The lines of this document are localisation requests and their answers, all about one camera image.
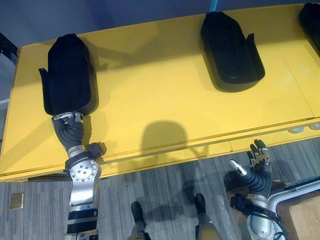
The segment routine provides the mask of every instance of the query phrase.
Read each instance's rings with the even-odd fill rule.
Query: person's leg
[[[128,240],[145,240],[145,226],[142,221],[134,221],[131,236]]]
[[[148,233],[145,232],[146,222],[140,203],[137,201],[132,203],[131,211],[134,218],[134,226],[131,231],[131,236],[127,240],[149,240],[150,237]]]
[[[197,240],[221,240],[216,227],[212,224],[206,212],[206,201],[202,194],[198,193],[194,198],[199,225],[195,227]]]

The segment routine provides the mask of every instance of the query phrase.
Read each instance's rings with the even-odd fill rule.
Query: black wrist strap
[[[101,157],[104,153],[104,151],[101,149],[100,145],[97,142],[91,143],[87,151],[84,151],[76,156],[73,156],[69,158],[67,161],[65,161],[65,172],[69,172],[70,169],[83,161],[86,161],[88,159],[97,159]]]
[[[253,215],[276,222],[282,230],[281,234],[284,235],[285,238],[288,237],[288,231],[286,230],[285,226],[282,225],[281,218],[277,216],[275,212],[264,207],[252,204],[251,200],[247,199],[245,196],[239,193],[236,193],[235,196],[231,198],[230,206],[233,209],[242,212],[246,216]]]

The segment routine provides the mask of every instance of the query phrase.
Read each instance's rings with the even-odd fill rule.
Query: circular joint plate
[[[97,173],[97,165],[93,160],[87,160],[74,165],[70,175],[77,182],[85,183],[94,178]]]

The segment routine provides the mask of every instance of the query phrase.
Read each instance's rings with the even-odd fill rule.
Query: cardboard box
[[[290,240],[320,240],[320,192],[280,202],[276,208]]]

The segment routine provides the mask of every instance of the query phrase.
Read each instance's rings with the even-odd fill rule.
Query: black padded holder
[[[303,28],[320,51],[320,4],[306,3],[299,16]]]
[[[254,34],[246,39],[238,22],[231,17],[223,12],[207,13],[201,36],[205,53],[213,57],[218,76],[224,83],[253,83],[265,76]]]
[[[88,48],[74,33],[56,40],[48,52],[48,71],[39,69],[47,114],[77,111],[86,115],[95,108],[94,70],[89,58]]]

